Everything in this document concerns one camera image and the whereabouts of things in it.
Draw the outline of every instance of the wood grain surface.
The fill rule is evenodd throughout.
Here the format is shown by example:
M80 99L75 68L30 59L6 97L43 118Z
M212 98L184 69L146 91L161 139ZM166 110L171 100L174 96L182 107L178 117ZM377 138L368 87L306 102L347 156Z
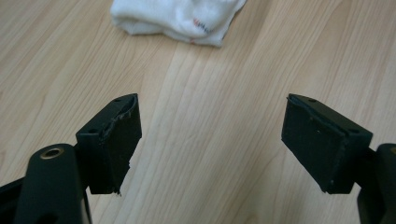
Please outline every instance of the wood grain surface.
M0 1L0 185L110 100L137 92L143 138L94 223L359 223L283 145L289 92L396 143L395 0L248 0L220 49L111 24L111 1Z

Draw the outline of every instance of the crumpled white fabric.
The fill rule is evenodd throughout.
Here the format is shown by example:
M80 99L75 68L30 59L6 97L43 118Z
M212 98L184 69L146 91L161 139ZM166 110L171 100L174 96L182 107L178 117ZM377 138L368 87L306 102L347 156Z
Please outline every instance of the crumpled white fabric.
M113 24L130 35L165 34L192 44L221 47L246 0L114 0Z

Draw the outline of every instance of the screw hole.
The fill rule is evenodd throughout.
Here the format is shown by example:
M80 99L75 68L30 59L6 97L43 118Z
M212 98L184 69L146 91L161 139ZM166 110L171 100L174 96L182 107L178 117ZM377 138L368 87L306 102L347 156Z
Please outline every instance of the screw hole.
M50 159L60 156L62 153L64 153L63 148L60 148L60 147L50 148L47 151L43 152L40 155L40 158L43 160L50 160Z

